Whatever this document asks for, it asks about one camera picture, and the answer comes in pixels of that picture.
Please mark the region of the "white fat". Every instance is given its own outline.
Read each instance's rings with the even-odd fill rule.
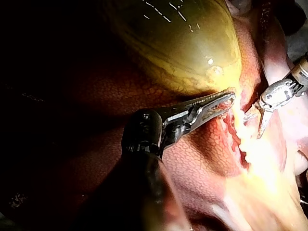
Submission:
[[[308,159],[305,155],[298,151],[294,158],[294,173],[296,176],[302,174],[308,168]]]
[[[290,71],[286,61],[277,62],[276,60],[266,59],[263,62],[263,67],[266,70],[264,74],[269,85],[281,80]]]
[[[241,15],[252,9],[251,0],[226,0],[231,15]]]
[[[236,224],[241,224],[241,228],[237,229],[237,231],[251,231],[252,228],[248,224],[247,220],[243,216],[243,213],[241,212],[240,208],[238,205],[232,200],[231,197],[226,195],[223,199],[225,205],[227,206],[228,210],[232,211],[231,217],[235,221]]]
[[[286,141],[295,143],[308,156],[308,96],[294,97],[278,112]]]
[[[240,231],[241,229],[234,223],[234,219],[237,218],[236,215],[234,215],[233,213],[235,212],[234,210],[232,210],[232,214],[227,210],[224,210],[222,207],[218,206],[218,205],[212,205],[212,209],[213,212],[215,213],[215,215],[221,219],[222,222],[224,222],[229,229],[231,229],[232,231]]]

